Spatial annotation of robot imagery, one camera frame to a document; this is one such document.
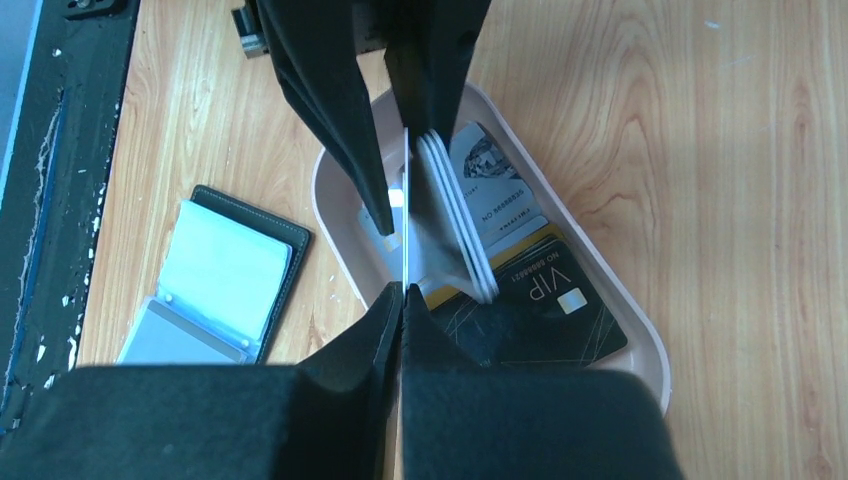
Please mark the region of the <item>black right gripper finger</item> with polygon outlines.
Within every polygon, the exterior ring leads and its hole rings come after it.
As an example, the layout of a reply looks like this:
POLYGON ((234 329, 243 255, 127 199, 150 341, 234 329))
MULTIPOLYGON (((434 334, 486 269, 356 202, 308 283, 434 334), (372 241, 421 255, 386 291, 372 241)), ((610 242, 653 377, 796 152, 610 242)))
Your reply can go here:
POLYGON ((489 0, 384 1, 384 55, 401 120, 414 138, 451 142, 489 0))
POLYGON ((351 1, 258 1, 285 99, 353 182, 378 232, 394 232, 351 1))
POLYGON ((484 367, 432 320, 416 285, 401 334, 407 479, 679 479, 647 386, 615 371, 484 367))
POLYGON ((293 365, 87 367, 38 397, 5 479, 379 479, 404 290, 293 365))

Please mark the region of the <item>pink oval plastic tray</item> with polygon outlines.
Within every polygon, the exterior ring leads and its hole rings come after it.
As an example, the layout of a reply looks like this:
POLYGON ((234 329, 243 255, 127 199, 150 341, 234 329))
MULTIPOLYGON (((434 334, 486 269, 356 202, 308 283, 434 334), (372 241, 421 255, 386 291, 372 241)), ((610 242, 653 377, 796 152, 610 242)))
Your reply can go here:
MULTIPOLYGON (((661 411, 666 412, 672 395, 672 372, 668 352, 652 321, 562 203, 497 106, 472 83, 464 87, 456 125, 463 127, 468 122, 479 123, 507 154, 540 203, 543 215, 559 229, 626 334, 628 344, 623 351, 599 361, 598 367, 638 376, 657 399, 661 411)), ((370 307, 392 277, 357 219, 363 206, 360 195, 327 150, 319 153, 314 166, 312 204, 354 294, 363 307, 370 307)))

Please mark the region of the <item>black leather card holder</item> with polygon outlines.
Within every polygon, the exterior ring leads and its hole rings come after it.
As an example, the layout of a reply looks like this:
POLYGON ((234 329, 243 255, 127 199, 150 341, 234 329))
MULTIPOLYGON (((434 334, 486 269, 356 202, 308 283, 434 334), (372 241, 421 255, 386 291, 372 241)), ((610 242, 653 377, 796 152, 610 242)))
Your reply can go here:
POLYGON ((196 186, 118 363, 265 362, 311 241, 297 223, 196 186))

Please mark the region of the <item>thin white card stack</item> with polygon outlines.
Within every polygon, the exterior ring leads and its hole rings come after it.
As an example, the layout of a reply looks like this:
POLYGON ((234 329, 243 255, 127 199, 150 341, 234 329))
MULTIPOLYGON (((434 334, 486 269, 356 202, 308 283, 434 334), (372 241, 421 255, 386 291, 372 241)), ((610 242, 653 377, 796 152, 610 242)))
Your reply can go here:
POLYGON ((430 288, 451 286, 479 303, 499 294, 493 269, 438 133, 415 141, 408 166, 409 216, 422 276, 430 288))

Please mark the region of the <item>white silver VIP card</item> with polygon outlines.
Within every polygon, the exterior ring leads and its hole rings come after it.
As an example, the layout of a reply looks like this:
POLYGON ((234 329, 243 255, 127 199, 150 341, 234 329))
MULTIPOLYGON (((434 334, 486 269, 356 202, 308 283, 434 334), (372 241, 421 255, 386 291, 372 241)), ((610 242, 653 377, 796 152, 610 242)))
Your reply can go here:
POLYGON ((455 134, 450 159, 489 256, 548 224, 527 183, 480 124, 470 122, 455 134))

